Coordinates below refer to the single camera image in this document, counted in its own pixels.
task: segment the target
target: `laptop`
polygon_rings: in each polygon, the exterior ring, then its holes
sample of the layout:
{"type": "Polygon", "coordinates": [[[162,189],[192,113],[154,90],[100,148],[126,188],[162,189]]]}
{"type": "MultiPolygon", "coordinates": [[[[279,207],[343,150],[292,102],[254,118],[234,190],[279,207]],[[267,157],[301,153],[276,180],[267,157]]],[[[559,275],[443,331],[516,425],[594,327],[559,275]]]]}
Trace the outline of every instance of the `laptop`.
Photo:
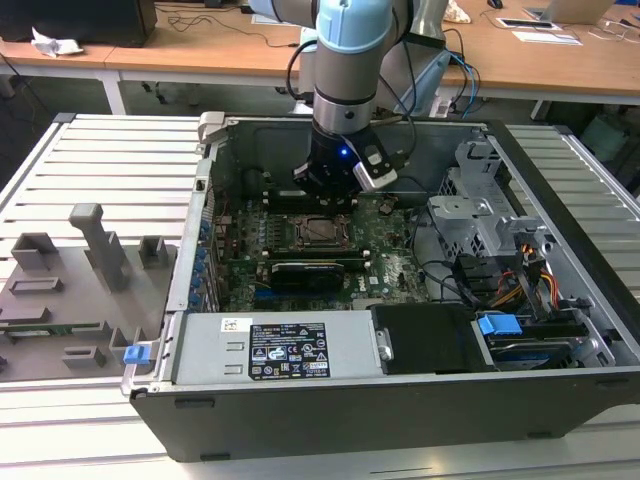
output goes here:
{"type": "Polygon", "coordinates": [[[547,8],[525,8],[536,20],[595,25],[615,0],[552,0],[547,8]]]}

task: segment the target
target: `paper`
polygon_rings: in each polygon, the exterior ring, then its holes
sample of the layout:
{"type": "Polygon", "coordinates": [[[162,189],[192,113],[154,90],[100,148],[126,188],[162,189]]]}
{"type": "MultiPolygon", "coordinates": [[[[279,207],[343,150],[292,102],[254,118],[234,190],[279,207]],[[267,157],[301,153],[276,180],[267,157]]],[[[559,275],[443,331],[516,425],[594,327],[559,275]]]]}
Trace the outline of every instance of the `paper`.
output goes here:
{"type": "Polygon", "coordinates": [[[444,21],[451,23],[471,23],[471,17],[458,6],[456,0],[449,0],[447,9],[444,12],[444,21]]]}
{"type": "Polygon", "coordinates": [[[32,28],[31,31],[33,32],[31,45],[36,47],[40,53],[50,57],[56,58],[58,55],[72,55],[74,53],[84,52],[75,40],[49,38],[46,35],[38,33],[35,28],[32,28]]]}
{"type": "Polygon", "coordinates": [[[582,43],[571,35],[560,35],[540,32],[512,32],[522,42],[533,43],[555,43],[558,45],[582,45],[582,43]]]}
{"type": "Polygon", "coordinates": [[[275,18],[265,17],[264,15],[259,15],[257,13],[254,13],[251,16],[251,23],[253,23],[254,25],[286,25],[286,26],[291,26],[290,23],[279,22],[275,18]]]}

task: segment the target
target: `barcode sticker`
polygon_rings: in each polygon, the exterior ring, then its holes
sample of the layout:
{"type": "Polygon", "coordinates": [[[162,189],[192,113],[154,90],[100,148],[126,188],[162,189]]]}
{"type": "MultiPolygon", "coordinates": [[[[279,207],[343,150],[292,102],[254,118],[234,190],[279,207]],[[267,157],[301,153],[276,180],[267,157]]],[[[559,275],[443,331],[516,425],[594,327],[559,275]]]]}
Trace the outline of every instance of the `barcode sticker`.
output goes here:
{"type": "Polygon", "coordinates": [[[253,318],[235,317],[223,318],[220,325],[221,332],[248,332],[253,325],[253,318]]]}

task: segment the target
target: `blue cable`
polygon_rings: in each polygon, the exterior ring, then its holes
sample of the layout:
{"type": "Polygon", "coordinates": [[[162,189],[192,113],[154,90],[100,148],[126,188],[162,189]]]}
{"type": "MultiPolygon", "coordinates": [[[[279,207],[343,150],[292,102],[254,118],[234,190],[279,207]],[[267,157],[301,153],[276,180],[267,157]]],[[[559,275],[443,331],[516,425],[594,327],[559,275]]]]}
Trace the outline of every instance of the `blue cable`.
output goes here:
{"type": "Polygon", "coordinates": [[[478,94],[478,92],[476,91],[476,81],[473,78],[473,69],[469,67],[469,65],[467,65],[465,61],[462,60],[458,55],[456,55],[451,51],[449,51],[449,53],[455,59],[455,61],[458,62],[460,66],[467,71],[467,73],[469,73],[469,76],[471,77],[471,98],[469,99],[469,105],[467,105],[467,108],[465,108],[464,112],[462,113],[462,118],[465,118],[469,113],[469,109],[471,108],[471,105],[473,105],[473,102],[475,102],[476,96],[478,94]]]}

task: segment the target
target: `aluminum extrusion table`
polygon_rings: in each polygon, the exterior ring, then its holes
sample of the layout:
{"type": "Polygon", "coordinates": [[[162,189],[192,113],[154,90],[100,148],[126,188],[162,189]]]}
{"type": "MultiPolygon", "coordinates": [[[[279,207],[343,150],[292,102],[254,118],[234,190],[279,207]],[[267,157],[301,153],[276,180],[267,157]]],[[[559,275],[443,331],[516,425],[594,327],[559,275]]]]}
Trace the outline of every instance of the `aluminum extrusion table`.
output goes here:
{"type": "MultiPolygon", "coordinates": [[[[183,117],[78,115],[54,123],[0,195],[0,279],[13,268],[10,249],[21,232],[47,231],[57,245],[83,243],[79,231],[66,224],[77,201],[101,202],[105,227],[115,228],[122,243],[159,234],[179,245],[198,161],[196,127],[196,118],[183,117]]],[[[551,127],[511,130],[627,285],[639,291],[640,210],[633,199],[572,136],[551,127]]],[[[524,194],[513,187],[527,208],[524,194]]],[[[179,464],[121,395],[119,381],[0,383],[3,480],[640,475],[638,406],[609,410],[557,440],[179,464]]]]}

